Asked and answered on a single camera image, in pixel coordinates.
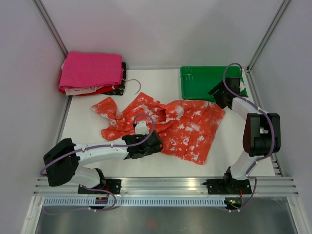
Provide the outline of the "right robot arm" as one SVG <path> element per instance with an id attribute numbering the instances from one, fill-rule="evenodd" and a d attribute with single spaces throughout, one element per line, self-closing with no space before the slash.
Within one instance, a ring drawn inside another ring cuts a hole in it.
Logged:
<path id="1" fill-rule="evenodd" d="M 262 110 L 240 94 L 240 78 L 224 78 L 209 91 L 222 109 L 229 107 L 245 120 L 243 152 L 224 174 L 222 187 L 228 193 L 239 189 L 250 172 L 261 161 L 278 152 L 281 146 L 280 116 Z"/>

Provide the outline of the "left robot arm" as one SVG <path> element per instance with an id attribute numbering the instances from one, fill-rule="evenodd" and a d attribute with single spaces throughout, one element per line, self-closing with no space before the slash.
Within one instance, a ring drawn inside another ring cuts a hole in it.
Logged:
<path id="1" fill-rule="evenodd" d="M 104 144 L 74 144 L 71 138 L 61 140 L 43 156 L 41 171 L 50 187 L 73 183 L 100 194 L 106 188 L 101 169 L 87 168 L 108 159 L 139 159 L 163 149 L 163 142 L 154 130 L 147 135 L 126 135 Z"/>

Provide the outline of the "orange white tie-dye trousers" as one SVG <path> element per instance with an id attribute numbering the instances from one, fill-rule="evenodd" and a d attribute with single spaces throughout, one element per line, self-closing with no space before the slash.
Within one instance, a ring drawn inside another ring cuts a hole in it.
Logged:
<path id="1" fill-rule="evenodd" d="M 203 100 L 175 100 L 162 104 L 140 93 L 120 114 L 115 101 L 108 97 L 91 108 L 109 120 L 102 137 L 112 141 L 134 134 L 133 120 L 147 122 L 163 141 L 163 154 L 203 165 L 217 129 L 225 115 L 218 105 Z"/>

